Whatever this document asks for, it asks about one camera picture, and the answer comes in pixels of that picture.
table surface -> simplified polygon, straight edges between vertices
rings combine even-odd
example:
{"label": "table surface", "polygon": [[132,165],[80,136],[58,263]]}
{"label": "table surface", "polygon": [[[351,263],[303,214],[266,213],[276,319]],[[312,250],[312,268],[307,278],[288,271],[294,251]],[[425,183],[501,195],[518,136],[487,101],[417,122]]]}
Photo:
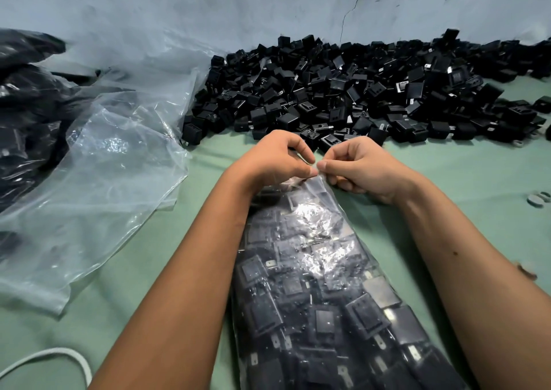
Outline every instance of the table surface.
{"label": "table surface", "polygon": [[[510,100],[551,95],[551,82],[521,77],[505,88]],[[29,353],[52,346],[81,352],[96,371],[129,317],[186,233],[211,188],[232,162],[254,145],[250,134],[210,136],[192,151],[189,177],[171,210],[155,212],[101,269],[73,285],[60,318],[19,303],[0,306],[0,370]],[[429,177],[510,260],[538,275],[551,294],[551,205],[534,208],[527,194],[551,191],[551,142],[540,138],[523,148],[486,139],[385,143],[394,156]],[[469,379],[468,368],[434,285],[396,210],[366,196],[335,195],[353,228],[379,261],[402,299],[415,311],[432,341]],[[231,323],[226,317],[211,389],[237,388]],[[0,389],[84,388],[79,367],[56,358],[26,365],[0,381]]]}

